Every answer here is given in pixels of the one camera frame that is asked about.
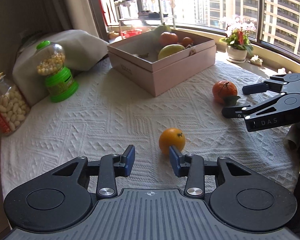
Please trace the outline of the pink cardboard box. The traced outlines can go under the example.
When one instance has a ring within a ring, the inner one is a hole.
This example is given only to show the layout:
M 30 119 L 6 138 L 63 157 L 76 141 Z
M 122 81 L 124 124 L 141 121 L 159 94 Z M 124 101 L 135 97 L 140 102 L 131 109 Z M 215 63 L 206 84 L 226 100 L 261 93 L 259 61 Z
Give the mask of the pink cardboard box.
M 148 31 L 108 44 L 112 67 L 153 96 L 158 96 L 215 64 L 214 39 L 182 30 L 173 32 L 178 38 L 190 37 L 194 46 L 158 60 L 159 47 L 153 31 Z M 143 53 L 149 53 L 149 57 L 133 56 Z

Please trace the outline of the orange mandarin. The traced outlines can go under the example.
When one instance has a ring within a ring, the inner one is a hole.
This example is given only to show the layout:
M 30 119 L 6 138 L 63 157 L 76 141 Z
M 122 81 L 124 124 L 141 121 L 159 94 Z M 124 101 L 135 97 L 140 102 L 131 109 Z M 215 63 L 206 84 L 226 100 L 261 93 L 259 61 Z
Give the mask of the orange mandarin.
M 186 48 L 193 45 L 193 40 L 190 37 L 184 37 L 181 44 Z

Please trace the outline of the green candy dispenser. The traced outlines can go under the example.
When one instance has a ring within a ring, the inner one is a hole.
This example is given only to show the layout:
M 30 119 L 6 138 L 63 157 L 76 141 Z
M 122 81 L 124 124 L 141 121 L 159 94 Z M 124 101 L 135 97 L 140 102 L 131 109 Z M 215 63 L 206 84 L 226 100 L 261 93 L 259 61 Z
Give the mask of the green candy dispenser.
M 78 90 L 77 81 L 65 66 L 66 55 L 60 44 L 42 41 L 36 46 L 34 57 L 39 60 L 37 73 L 45 77 L 51 102 L 62 102 Z

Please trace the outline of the green pear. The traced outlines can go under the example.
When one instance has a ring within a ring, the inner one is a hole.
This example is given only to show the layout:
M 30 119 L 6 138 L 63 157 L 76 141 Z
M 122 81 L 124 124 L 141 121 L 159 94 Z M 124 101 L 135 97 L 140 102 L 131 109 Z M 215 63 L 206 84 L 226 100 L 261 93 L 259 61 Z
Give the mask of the green pear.
M 153 30 L 153 34 L 155 36 L 160 36 L 162 33 L 164 32 L 171 32 L 171 28 L 168 25 L 162 24 L 162 25 L 158 25 L 154 30 Z
M 165 57 L 171 56 L 175 53 L 183 51 L 185 47 L 181 44 L 170 44 L 162 48 L 158 54 L 158 60 L 164 59 Z

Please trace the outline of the white textured tablecloth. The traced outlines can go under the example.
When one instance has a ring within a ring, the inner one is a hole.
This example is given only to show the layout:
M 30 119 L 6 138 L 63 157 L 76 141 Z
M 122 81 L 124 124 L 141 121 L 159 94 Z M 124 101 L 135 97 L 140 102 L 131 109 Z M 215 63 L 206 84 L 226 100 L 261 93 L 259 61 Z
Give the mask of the white textured tablecloth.
M 129 178 L 118 188 L 181 188 L 169 160 L 161 153 L 159 137 L 165 129 L 181 129 L 184 153 L 205 160 L 230 157 L 294 190 L 299 158 L 286 149 L 287 127 L 248 132 L 241 119 L 226 119 L 214 102 L 212 87 L 229 80 L 238 88 L 259 82 L 260 76 L 224 60 L 183 83 L 153 97 L 103 60 L 77 76 L 78 91 L 53 103 L 49 98 L 32 107 L 21 127 L 1 140 L 3 194 L 67 161 L 86 156 L 98 160 L 136 148 Z

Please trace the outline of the red plastic basket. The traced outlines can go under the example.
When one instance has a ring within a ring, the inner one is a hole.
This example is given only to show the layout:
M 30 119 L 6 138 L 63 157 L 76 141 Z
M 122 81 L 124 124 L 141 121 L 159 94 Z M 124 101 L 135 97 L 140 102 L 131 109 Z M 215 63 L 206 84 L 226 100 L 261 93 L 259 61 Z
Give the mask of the red plastic basket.
M 131 30 L 125 30 L 121 32 L 122 38 L 130 38 L 136 35 L 142 34 L 142 29 L 131 29 Z

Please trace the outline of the glass jar of peanuts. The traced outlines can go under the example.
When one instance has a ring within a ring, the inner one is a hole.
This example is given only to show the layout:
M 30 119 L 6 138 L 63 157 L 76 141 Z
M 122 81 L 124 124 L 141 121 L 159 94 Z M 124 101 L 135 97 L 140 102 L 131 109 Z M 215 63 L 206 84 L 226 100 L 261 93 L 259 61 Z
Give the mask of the glass jar of peanuts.
M 30 112 L 18 87 L 6 75 L 0 73 L 0 131 L 4 135 L 15 132 Z

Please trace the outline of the small orange kumquat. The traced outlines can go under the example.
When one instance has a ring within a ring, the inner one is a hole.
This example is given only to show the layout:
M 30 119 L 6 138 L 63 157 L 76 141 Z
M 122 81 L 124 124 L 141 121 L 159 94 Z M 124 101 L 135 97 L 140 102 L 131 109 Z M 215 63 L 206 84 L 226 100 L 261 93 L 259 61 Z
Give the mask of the small orange kumquat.
M 180 152 L 186 143 L 183 131 L 178 128 L 168 128 L 162 132 L 159 138 L 159 148 L 165 155 L 169 155 L 170 146 L 175 146 Z

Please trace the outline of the ripe banana with sticker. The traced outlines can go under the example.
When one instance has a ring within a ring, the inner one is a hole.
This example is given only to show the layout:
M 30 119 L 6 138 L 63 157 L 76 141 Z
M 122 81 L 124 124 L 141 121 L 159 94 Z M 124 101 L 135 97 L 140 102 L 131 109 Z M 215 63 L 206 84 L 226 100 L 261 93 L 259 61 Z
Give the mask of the ripe banana with sticker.
M 149 57 L 149 53 L 143 53 L 143 54 L 133 54 L 135 57 L 139 57 L 140 59 L 146 59 Z

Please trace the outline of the mandarin with green leaf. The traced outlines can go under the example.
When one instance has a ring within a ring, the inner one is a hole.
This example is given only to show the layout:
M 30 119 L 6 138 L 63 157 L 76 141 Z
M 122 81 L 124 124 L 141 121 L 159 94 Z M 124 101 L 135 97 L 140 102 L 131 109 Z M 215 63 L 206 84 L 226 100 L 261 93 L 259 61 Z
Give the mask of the mandarin with green leaf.
M 222 80 L 216 82 L 212 87 L 215 102 L 224 106 L 235 106 L 240 96 L 234 83 Z

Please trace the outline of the white blanket covered cushion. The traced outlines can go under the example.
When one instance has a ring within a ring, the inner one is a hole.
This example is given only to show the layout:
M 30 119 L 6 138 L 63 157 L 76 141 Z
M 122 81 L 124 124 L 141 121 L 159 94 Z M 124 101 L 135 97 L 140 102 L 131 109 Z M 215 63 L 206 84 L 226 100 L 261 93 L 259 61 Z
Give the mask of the white blanket covered cushion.
M 45 36 L 28 46 L 13 67 L 13 80 L 26 101 L 35 105 L 48 95 L 44 79 L 63 67 L 90 70 L 107 54 L 108 43 L 82 30 Z

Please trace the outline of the red folding chair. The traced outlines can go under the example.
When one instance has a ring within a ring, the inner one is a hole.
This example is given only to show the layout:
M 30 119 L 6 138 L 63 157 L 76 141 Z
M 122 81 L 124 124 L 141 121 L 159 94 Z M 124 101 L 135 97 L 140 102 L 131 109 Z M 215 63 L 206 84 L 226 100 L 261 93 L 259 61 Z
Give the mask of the red folding chair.
M 107 27 L 118 25 L 114 0 L 98 0 L 104 23 Z

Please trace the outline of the metal shoe rack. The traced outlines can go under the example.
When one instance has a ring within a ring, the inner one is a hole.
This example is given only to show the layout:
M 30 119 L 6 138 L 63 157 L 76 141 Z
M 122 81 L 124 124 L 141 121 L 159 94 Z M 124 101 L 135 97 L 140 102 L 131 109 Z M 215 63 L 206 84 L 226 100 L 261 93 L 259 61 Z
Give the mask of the metal shoe rack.
M 119 0 L 114 2 L 119 34 L 125 38 L 123 26 L 169 25 L 176 28 L 174 0 Z

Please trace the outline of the potted flower plant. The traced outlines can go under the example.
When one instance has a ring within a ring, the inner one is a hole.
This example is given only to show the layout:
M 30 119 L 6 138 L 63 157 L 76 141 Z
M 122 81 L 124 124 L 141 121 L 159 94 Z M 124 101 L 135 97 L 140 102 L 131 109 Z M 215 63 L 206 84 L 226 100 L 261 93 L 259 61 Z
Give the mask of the potted flower plant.
M 225 36 L 220 41 L 226 44 L 228 58 L 231 61 L 244 62 L 248 54 L 253 54 L 249 35 L 256 31 L 254 21 L 234 15 L 223 17 L 220 22 L 225 24 Z

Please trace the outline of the large mandarin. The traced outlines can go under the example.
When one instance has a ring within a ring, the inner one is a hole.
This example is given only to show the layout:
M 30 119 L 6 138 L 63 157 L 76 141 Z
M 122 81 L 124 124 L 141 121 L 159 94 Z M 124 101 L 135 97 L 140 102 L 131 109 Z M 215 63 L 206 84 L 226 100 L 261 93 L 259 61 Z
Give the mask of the large mandarin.
M 177 34 L 165 31 L 159 37 L 159 44 L 161 46 L 165 47 L 170 44 L 177 44 L 178 40 L 179 40 L 179 38 L 178 38 Z

